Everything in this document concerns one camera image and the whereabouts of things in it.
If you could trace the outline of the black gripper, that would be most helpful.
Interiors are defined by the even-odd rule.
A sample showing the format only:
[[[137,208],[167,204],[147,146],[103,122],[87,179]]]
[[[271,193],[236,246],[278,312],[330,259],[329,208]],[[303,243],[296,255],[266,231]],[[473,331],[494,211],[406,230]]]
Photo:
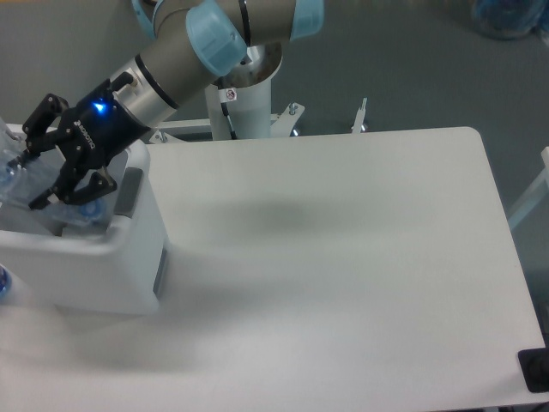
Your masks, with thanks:
[[[150,131],[115,99],[114,94],[132,82],[106,79],[71,108],[55,94],[47,94],[37,105],[22,126],[26,147],[9,165],[25,166],[59,144],[65,159],[74,161],[75,167],[63,166],[52,186],[28,204],[30,209],[42,210],[54,203],[82,206],[118,188],[104,167]],[[70,128],[70,136],[64,131],[47,131],[60,117],[58,129]],[[80,187],[89,170],[96,171]]]

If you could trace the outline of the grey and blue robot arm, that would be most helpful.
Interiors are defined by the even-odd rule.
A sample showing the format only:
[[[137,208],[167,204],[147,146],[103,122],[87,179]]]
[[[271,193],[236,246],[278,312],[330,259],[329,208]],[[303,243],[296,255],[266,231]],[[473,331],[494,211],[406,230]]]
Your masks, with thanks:
[[[228,75],[252,46],[286,43],[323,27],[322,1],[160,1],[154,41],[74,106],[48,94],[23,125],[25,148],[11,172],[57,150],[63,164],[23,202],[82,206],[114,192],[112,159],[183,103]]]

